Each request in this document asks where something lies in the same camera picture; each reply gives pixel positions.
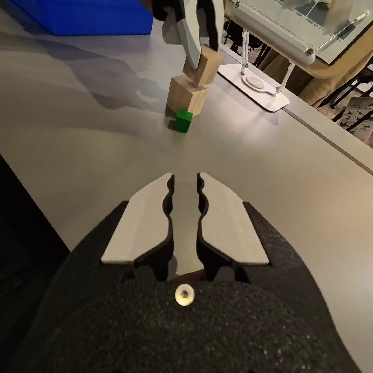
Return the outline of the large plain wooden cube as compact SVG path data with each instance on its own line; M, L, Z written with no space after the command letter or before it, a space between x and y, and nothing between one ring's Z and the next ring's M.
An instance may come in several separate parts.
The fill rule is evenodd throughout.
M186 110L197 116L201 113L208 94L208 87L193 86L185 76L172 77L166 106L175 114L179 110Z

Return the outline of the medium plain wooden cube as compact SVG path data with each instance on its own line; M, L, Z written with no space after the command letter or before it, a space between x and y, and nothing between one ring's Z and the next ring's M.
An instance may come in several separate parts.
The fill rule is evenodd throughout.
M202 44L198 68L193 70L188 59L185 60L183 73L193 86L206 86L211 84L222 63L222 55L209 46Z

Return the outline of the instruction sign on stand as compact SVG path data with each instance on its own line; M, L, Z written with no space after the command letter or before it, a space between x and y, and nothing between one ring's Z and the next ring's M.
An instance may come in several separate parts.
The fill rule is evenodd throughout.
M305 103L316 108L337 88L340 88L343 84L347 83L350 79L360 73L372 58L372 53L373 52L370 51L351 68L348 69L346 65L344 65L344 67L342 67L342 72L334 77L324 79L313 77L300 67L295 66L287 81L286 89L298 96ZM281 83L289 65L290 62L288 59L276 51L271 50L261 63L259 69L268 77Z

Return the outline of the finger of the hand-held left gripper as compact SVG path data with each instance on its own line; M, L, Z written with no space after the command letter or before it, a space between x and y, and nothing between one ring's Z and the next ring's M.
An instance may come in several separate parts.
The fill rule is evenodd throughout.
M197 8L203 9L206 17L206 30L209 38L209 46L215 52L219 52L221 37L223 34L225 0L199 0Z
M196 0L165 1L163 39L166 44L182 45L192 70L201 57L200 26Z

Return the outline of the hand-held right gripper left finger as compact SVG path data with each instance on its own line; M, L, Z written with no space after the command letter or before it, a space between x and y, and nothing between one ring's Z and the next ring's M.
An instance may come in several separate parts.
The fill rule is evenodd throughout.
M105 265L149 266L157 280L165 281L174 253L170 213L175 176L166 173L134 194L101 257Z

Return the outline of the white black-patterned cloth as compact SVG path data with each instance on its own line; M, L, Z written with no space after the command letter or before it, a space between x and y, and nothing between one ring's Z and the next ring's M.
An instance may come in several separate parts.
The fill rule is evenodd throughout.
M347 129L359 121L373 109L372 96L350 98L338 125ZM373 119L372 115L349 131L354 137L372 147Z

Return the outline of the printed instruction sheet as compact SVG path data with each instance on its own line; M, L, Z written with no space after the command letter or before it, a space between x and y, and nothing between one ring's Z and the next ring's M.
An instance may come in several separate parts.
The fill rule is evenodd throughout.
M361 36L372 26L373 1L354 1L352 10L346 23L342 26L343 32L338 34L323 48L326 41L331 39L339 30L324 34L324 26L332 1L310 1L301 7L284 9L283 1L264 1L263 13L269 19L284 26L291 35L305 42L309 47L318 49L316 56L327 64L335 63Z

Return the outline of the green wooden cube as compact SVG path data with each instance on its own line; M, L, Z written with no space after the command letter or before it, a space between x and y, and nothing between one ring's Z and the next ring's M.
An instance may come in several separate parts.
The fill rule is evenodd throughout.
M187 133L193 118L193 114L185 109L179 109L176 114L173 129L179 133Z

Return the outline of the white document stand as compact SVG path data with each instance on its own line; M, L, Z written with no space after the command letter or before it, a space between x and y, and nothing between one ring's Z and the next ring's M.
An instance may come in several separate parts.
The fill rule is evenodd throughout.
M366 54L372 51L372 26L355 42L342 56L333 64L327 64L316 56L318 49L309 47L304 41L291 35L284 26L279 26L276 21L268 18L262 12L264 6L261 1L226 1L225 16L231 19L243 29L253 34L271 49L295 63L305 72L316 78L328 78L342 72L346 65L349 69L358 63ZM284 9L301 7L310 1L283 1ZM326 41L320 48L323 48L341 32L342 26L346 23L351 13L354 1L332 1L328 5L329 10L324 26L324 34L339 30L335 35Z

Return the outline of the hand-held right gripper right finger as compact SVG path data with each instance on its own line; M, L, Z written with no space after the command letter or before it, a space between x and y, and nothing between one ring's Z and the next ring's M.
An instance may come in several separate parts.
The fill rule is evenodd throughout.
M197 256L208 281L247 281L248 267L270 260L243 200L206 172L197 175Z

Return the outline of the blue plastic bin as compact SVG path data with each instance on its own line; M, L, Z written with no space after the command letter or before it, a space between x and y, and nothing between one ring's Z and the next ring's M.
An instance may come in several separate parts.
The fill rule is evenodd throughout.
M153 15L138 0L15 0L55 36L150 35Z

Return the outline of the person's dark clothing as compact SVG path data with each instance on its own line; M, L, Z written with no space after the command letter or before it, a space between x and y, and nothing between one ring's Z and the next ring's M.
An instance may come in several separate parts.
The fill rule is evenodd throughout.
M70 251L0 156L0 371L22 345Z

